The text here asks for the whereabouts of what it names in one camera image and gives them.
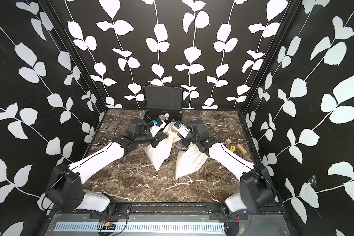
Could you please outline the cream cloth bag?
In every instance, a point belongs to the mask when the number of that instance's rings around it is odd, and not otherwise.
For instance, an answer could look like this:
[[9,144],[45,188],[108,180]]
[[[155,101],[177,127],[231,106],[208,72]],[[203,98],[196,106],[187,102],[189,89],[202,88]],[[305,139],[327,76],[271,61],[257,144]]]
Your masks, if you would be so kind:
[[171,122],[166,125],[162,133],[167,134],[167,138],[159,142],[155,148],[152,145],[144,148],[147,157],[156,171],[159,171],[164,160],[170,156],[172,145],[181,140],[178,136],[177,128],[174,126],[175,124],[176,122]]
[[208,156],[200,152],[196,144],[190,144],[187,150],[178,152],[175,179],[190,175],[200,170]]

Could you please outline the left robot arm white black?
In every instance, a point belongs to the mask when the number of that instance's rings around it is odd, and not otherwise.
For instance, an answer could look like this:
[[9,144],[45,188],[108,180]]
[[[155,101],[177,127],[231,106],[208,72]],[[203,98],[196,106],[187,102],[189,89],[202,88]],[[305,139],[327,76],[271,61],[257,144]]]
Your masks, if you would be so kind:
[[157,147],[168,137],[162,132],[165,126],[165,121],[160,119],[150,124],[144,119],[133,119],[124,136],[114,138],[101,150],[69,165],[57,165],[52,171],[45,197],[64,213],[77,209],[111,213],[110,205],[114,200],[107,194],[84,190],[83,184],[110,163],[135,150],[139,144],[150,143]]

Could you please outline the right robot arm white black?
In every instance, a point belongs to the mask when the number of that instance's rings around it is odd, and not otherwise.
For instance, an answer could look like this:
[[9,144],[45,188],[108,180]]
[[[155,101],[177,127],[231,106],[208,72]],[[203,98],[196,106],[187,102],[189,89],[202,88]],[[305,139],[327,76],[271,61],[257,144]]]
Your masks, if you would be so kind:
[[224,200],[224,213],[243,210],[257,213],[270,201],[280,197],[266,166],[255,165],[230,151],[219,139],[209,135],[202,120],[194,120],[187,125],[177,122],[174,128],[181,143],[187,147],[177,157],[177,179],[200,170],[207,159],[211,158],[239,180],[240,191]]

